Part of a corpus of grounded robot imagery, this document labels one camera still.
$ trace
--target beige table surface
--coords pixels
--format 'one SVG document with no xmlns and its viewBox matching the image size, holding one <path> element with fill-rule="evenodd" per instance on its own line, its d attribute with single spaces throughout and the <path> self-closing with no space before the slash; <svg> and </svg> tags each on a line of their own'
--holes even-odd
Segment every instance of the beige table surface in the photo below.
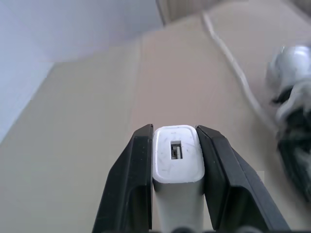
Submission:
<svg viewBox="0 0 311 233">
<path fill-rule="evenodd" d="M 270 2 L 231 3 L 210 12 L 245 73 L 257 77 L 250 80 L 253 88 L 255 81 L 263 84 L 267 58 L 278 50 L 278 39 L 271 38 L 293 43 L 309 36 L 306 22 Z M 147 123 L 219 130 L 259 173 L 288 224 L 311 228 L 310 210 L 285 178 L 274 137 L 194 16 L 54 67 L 0 145 L 0 231 L 91 232 L 111 166 L 131 133 Z M 211 229 L 208 220 L 205 229 Z"/>
</svg>

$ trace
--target white usb charger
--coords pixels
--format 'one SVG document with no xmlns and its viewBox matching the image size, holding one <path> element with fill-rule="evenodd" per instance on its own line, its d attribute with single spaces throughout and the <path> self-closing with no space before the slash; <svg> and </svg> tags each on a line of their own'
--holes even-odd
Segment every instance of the white usb charger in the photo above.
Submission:
<svg viewBox="0 0 311 233">
<path fill-rule="evenodd" d="M 161 230 L 203 228 L 204 162 L 196 130 L 166 126 L 153 137 L 153 180 Z"/>
</svg>

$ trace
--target white cable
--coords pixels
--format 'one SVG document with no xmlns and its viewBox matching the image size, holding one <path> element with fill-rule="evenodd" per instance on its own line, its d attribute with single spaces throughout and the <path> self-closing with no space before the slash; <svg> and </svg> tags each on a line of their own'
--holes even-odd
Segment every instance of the white cable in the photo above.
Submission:
<svg viewBox="0 0 311 233">
<path fill-rule="evenodd" d="M 250 106 L 253 108 L 257 116 L 261 119 L 261 121 L 273 132 L 274 135 L 277 135 L 278 132 L 278 126 L 275 124 L 275 122 L 266 114 L 266 112 L 263 110 L 261 105 L 258 103 L 257 99 L 255 98 L 254 94 L 249 88 L 246 76 L 239 66 L 238 62 L 232 55 L 231 51 L 228 49 L 228 47 L 225 45 L 223 40 L 216 34 L 214 31 L 213 24 L 207 15 L 206 12 L 202 13 L 203 18 L 203 24 L 205 25 L 207 31 L 209 32 L 210 36 L 214 40 L 214 42 L 219 46 L 225 57 L 227 58 L 229 64 L 233 68 L 236 76 L 239 78 L 240 84 L 242 86 L 243 92 L 250 104 Z"/>
</svg>

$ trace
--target white wall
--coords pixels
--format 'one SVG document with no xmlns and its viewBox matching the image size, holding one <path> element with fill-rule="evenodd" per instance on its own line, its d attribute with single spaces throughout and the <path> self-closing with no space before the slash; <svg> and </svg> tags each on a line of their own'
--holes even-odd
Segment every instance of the white wall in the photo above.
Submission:
<svg viewBox="0 0 311 233">
<path fill-rule="evenodd" d="M 54 62 L 160 27 L 155 0 L 1 0 L 0 142 Z"/>
<path fill-rule="evenodd" d="M 159 28 L 156 0 L 2 0 L 52 60 L 77 58 Z"/>
<path fill-rule="evenodd" d="M 0 142 L 53 66 L 0 1 Z"/>
</svg>

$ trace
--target usb port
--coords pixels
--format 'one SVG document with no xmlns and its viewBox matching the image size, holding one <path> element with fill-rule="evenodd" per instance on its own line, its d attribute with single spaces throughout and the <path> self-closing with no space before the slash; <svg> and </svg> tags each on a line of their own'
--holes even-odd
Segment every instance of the usb port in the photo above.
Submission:
<svg viewBox="0 0 311 233">
<path fill-rule="evenodd" d="M 181 154 L 181 143 L 180 141 L 171 142 L 171 159 L 182 159 L 183 155 Z"/>
</svg>

